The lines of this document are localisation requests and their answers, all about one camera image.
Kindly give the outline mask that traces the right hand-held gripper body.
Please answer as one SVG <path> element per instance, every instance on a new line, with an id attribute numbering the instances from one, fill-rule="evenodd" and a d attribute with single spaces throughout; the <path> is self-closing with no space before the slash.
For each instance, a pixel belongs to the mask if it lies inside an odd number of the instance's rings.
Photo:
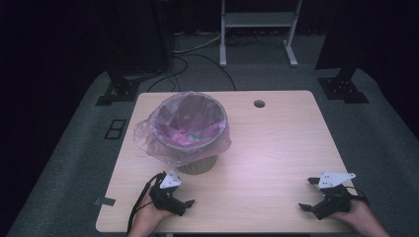
<path id="1" fill-rule="evenodd" d="M 324 194 L 324 200 L 312 208 L 312 212 L 319 220 L 335 212 L 347 212 L 350 209 L 352 195 L 343 184 L 355 177 L 354 173 L 322 173 L 316 186 Z"/>

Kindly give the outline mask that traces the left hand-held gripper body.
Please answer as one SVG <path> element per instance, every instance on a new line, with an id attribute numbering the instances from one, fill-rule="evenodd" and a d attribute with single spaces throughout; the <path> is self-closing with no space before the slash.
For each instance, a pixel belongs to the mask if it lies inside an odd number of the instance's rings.
<path id="1" fill-rule="evenodd" d="M 174 170 L 157 175 L 156 182 L 149 193 L 154 206 L 159 210 L 166 210 L 182 216 L 187 209 L 184 202 L 173 197 L 173 193 L 182 182 Z"/>

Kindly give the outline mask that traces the person's left hand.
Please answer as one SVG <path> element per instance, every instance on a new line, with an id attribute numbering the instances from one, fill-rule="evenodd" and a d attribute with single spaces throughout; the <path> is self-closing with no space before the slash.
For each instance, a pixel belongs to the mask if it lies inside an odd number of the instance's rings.
<path id="1" fill-rule="evenodd" d="M 151 226 L 156 229 L 161 221 L 172 216 L 167 210 L 157 209 L 149 196 L 149 190 L 144 195 L 140 203 L 140 209 L 136 212 L 132 227 Z"/>

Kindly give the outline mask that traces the person's right hand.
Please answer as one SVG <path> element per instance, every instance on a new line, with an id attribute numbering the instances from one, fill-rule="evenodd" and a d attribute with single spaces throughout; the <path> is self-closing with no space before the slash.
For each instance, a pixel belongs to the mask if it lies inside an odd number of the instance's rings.
<path id="1" fill-rule="evenodd" d="M 333 219 L 342 221 L 358 233 L 366 232 L 377 222 L 367 204 L 360 200 L 352 200 L 348 212 L 335 212 L 331 215 Z"/>

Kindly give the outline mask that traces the grey tape strip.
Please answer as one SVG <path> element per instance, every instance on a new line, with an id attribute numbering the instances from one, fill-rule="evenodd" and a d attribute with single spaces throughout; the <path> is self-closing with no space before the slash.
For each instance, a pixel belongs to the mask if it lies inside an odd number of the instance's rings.
<path id="1" fill-rule="evenodd" d="M 115 200 L 108 197 L 97 197 L 94 199 L 93 203 L 97 206 L 108 205 L 113 206 L 115 204 Z"/>

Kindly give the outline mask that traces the black floor socket plate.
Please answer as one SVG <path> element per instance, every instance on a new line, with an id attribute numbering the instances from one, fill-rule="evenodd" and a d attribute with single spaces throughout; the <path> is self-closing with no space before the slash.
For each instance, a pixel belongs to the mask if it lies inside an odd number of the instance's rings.
<path id="1" fill-rule="evenodd" d="M 106 134 L 106 139 L 120 139 L 125 131 L 126 119 L 113 119 Z"/>

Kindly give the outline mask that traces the black stand base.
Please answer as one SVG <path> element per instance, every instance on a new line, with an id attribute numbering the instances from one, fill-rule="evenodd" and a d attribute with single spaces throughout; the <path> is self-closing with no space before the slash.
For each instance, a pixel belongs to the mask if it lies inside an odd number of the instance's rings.
<path id="1" fill-rule="evenodd" d="M 126 79 L 115 64 L 108 65 L 107 74 L 111 82 L 105 94 L 99 97 L 96 105 L 110 106 L 113 102 L 133 102 L 139 84 Z"/>
<path id="2" fill-rule="evenodd" d="M 365 94 L 357 89 L 352 82 L 356 66 L 342 67 L 334 77 L 319 77 L 317 79 L 328 100 L 341 100 L 346 104 L 367 104 Z"/>

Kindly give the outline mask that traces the white metal stand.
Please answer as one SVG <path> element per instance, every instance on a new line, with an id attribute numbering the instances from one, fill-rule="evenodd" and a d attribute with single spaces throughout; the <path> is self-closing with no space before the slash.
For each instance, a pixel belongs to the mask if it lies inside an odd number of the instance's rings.
<path id="1" fill-rule="evenodd" d="M 298 67 L 292 43 L 303 0 L 296 0 L 291 12 L 269 13 L 228 13 L 225 11 L 226 0 L 221 0 L 219 65 L 227 65 L 225 35 L 234 28 L 288 28 L 288 38 L 283 41 L 284 49 L 291 67 Z"/>

